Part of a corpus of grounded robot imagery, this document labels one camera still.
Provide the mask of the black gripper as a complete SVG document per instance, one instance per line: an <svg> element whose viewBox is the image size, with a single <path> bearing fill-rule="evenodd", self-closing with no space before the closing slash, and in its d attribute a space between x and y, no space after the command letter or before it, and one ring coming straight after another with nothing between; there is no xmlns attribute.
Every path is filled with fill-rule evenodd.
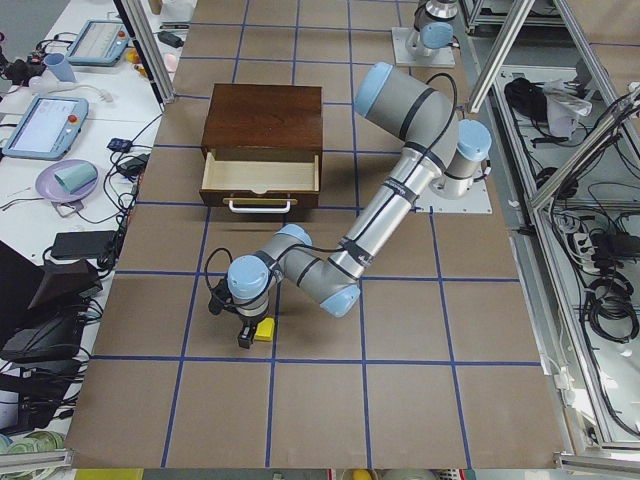
<svg viewBox="0 0 640 480"><path fill-rule="evenodd" d="M254 329L267 317L267 303L257 306L237 307L237 314L243 323L237 343L240 348L250 348L254 342Z"/></svg>

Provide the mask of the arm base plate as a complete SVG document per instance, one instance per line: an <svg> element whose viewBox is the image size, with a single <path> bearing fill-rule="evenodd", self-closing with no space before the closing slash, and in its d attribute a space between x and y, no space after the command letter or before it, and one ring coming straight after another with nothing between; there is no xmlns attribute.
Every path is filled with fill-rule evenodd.
<svg viewBox="0 0 640 480"><path fill-rule="evenodd" d="M492 207L484 180L481 162L488 152L479 150L471 158L457 151L442 177L423 191L415 208L424 213L491 214Z"/></svg>
<svg viewBox="0 0 640 480"><path fill-rule="evenodd" d="M445 44L441 48L429 48L413 27L393 27L391 37L394 63L398 67L453 68L455 66L451 46Z"/></svg>

